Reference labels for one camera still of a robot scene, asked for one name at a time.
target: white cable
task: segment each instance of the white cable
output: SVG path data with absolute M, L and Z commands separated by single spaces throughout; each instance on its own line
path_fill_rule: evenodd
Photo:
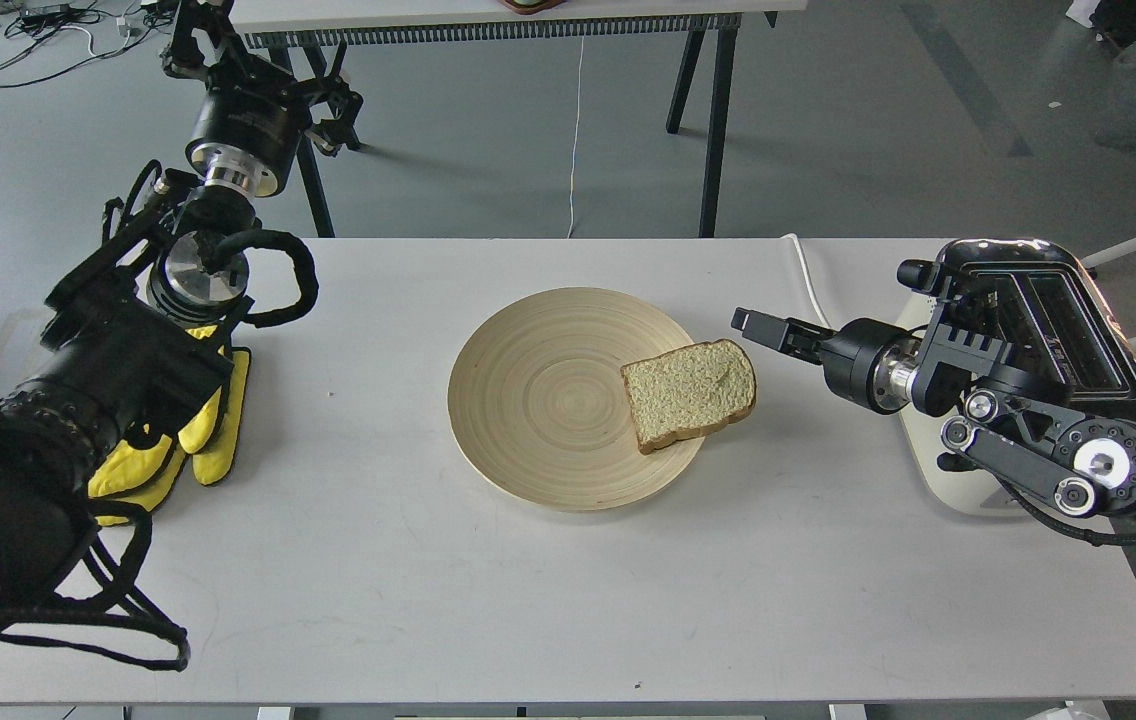
M 577 228 L 577 137 L 580 136 L 580 70 L 586 64 L 586 36 L 580 37 L 580 56 L 577 58 L 577 124 L 573 127 L 573 168 L 568 170 L 568 237 Z
M 795 256 L 800 259 L 800 273 L 804 274 L 804 287 L 807 288 L 807 292 L 809 292 L 809 302 L 812 304 L 812 311 L 816 313 L 816 319 L 818 319 L 818 323 L 829 328 L 832 327 L 830 320 L 825 318 L 825 313 L 821 311 L 821 304 L 818 300 L 816 300 L 816 290 L 812 287 L 812 275 L 809 273 L 809 269 L 807 269 L 804 246 L 800 245 L 800 236 L 795 233 L 791 233 L 786 237 L 788 237 L 793 245 L 795 245 Z
M 92 39 L 92 31 L 91 30 L 85 28 L 83 26 L 73 26 L 73 24 L 64 24 L 64 26 L 61 26 L 61 27 L 70 28 L 70 30 L 78 30 L 78 32 L 82 32 L 82 33 L 84 33 L 84 35 L 87 35 L 87 53 L 92 55 L 93 58 L 101 58 L 101 55 L 98 55 L 97 50 L 93 50 L 93 47 L 92 47 L 92 40 L 93 39 Z

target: black table leg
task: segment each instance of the black table leg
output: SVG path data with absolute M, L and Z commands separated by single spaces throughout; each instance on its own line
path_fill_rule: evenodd
M 289 50 L 285 47 L 272 47 L 270 61 L 285 70 L 293 72 L 293 60 L 289 58 Z M 311 204 L 311 217 L 315 218 L 317 236 L 336 237 L 336 233 L 332 231 L 332 217 L 327 210 L 327 198 L 324 195 L 320 168 L 315 162 L 315 146 L 311 145 L 311 141 L 304 137 L 296 148 L 296 168 L 302 173 L 302 183 L 306 184 L 306 200 Z
M 674 98 L 670 99 L 670 114 L 665 118 L 665 132 L 679 132 L 683 122 L 683 106 L 688 102 L 688 87 L 692 87 L 692 73 L 698 68 L 698 56 L 701 55 L 701 41 L 705 40 L 704 30 L 690 30 L 688 40 L 683 45 L 683 61 L 679 64 L 679 78 L 674 83 Z
M 732 61 L 737 50 L 737 28 L 721 28 L 715 44 L 715 86 L 710 91 L 710 132 L 705 137 L 705 182 L 701 186 L 700 237 L 715 236 L 719 214 L 719 178 L 722 176 L 724 133 L 728 131 L 728 97 Z

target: bamboo plate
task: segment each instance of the bamboo plate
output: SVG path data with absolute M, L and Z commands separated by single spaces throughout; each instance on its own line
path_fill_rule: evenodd
M 558 510 L 605 510 L 677 477 L 703 438 L 641 455 L 623 365 L 691 345 L 655 307 L 620 292 L 550 290 L 492 315 L 466 342 L 448 413 L 478 474 Z

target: table leg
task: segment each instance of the table leg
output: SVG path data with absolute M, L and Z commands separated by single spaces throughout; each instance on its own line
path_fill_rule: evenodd
M 705 40 L 704 30 L 690 30 L 688 40 L 683 45 L 683 61 L 679 62 L 679 77 L 674 82 L 674 97 L 670 99 L 670 114 L 665 118 L 665 132 L 679 132 L 683 122 L 683 106 L 688 103 L 688 87 L 692 87 L 692 73 L 698 68 L 698 56 L 701 55 L 701 41 Z
M 737 50 L 737 28 L 719 30 L 715 44 L 715 86 L 710 91 L 710 131 L 705 137 L 705 182 L 701 186 L 701 225 L 698 237 L 715 236 L 719 214 L 719 178 L 722 176 L 724 133 L 728 131 L 728 97 L 732 64 Z
M 293 60 L 289 58 L 289 50 L 285 47 L 272 47 L 270 61 L 285 70 L 293 72 Z M 318 165 L 315 164 L 315 146 L 306 139 L 302 139 L 296 148 L 296 168 L 302 173 L 302 183 L 306 184 L 306 200 L 311 204 L 311 217 L 315 218 L 317 236 L 336 237 L 336 233 L 332 231 L 327 198 L 324 195 L 324 181 L 320 178 Z
M 257 709 L 257 720 L 293 720 L 296 708 L 265 706 Z
M 866 720 L 866 705 L 829 705 L 830 720 Z

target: bread crust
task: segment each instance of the bread crust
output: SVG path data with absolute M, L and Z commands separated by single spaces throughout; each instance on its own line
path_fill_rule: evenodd
M 696 427 L 696 428 L 674 428 L 673 430 L 670 430 L 670 432 L 668 432 L 666 434 L 661 434 L 661 436 L 652 438 L 650 442 L 644 442 L 644 438 L 642 438 L 640 436 L 638 419 L 635 416 L 635 404 L 629 404 L 630 405 L 630 424 L 633 425 L 633 427 L 635 427 L 635 439 L 638 443 L 638 447 L 640 447 L 641 454 L 644 454 L 644 455 L 654 454 L 654 452 L 657 452 L 658 450 L 661 450 L 661 447 L 669 447 L 669 446 L 674 445 L 674 443 L 676 443 L 676 442 L 678 442 L 680 439 L 693 439 L 693 438 L 709 436 L 709 434 L 713 434 L 713 433 L 717 433 L 717 432 L 719 432 L 719 430 L 721 430 L 724 428 L 727 428 L 728 425 L 732 425 L 734 422 L 738 422 L 741 420 L 745 420 L 747 418 L 747 416 L 751 415 L 751 411 L 755 410 L 755 401 L 759 400 L 759 378 L 757 378 L 757 376 L 755 376 L 755 366 L 751 363 L 750 355 L 746 355 L 746 351 L 742 350 L 741 345 L 737 345 L 736 342 L 733 342 L 730 340 L 713 340 L 713 341 L 707 341 L 707 342 L 695 342 L 695 343 L 692 343 L 692 345 L 684 345 L 683 348 L 675 348 L 674 350 L 663 352 L 661 355 L 646 357 L 646 359 L 644 359 L 644 360 L 636 360 L 635 363 L 623 365 L 623 384 L 624 384 L 624 386 L 626 386 L 626 397 L 630 397 L 630 380 L 629 380 L 629 378 L 626 375 L 626 368 L 629 368 L 629 366 L 641 365 L 641 363 L 651 363 L 651 361 L 660 360 L 661 357 L 676 354 L 676 352 L 686 351 L 686 350 L 688 350 L 688 348 L 696 348 L 699 345 L 715 345 L 715 343 L 719 343 L 719 342 L 730 342 L 732 345 L 736 346 L 737 350 L 741 352 L 741 355 L 743 357 L 743 359 L 746 360 L 746 368 L 750 370 L 751 390 L 754 391 L 754 392 L 751 392 L 751 395 L 750 395 L 750 405 L 743 407 L 743 409 L 734 411 L 734 413 L 728 413 L 727 416 L 725 416 L 725 418 L 722 418 L 718 422 L 711 422 L 709 425 L 700 425 L 700 427 Z

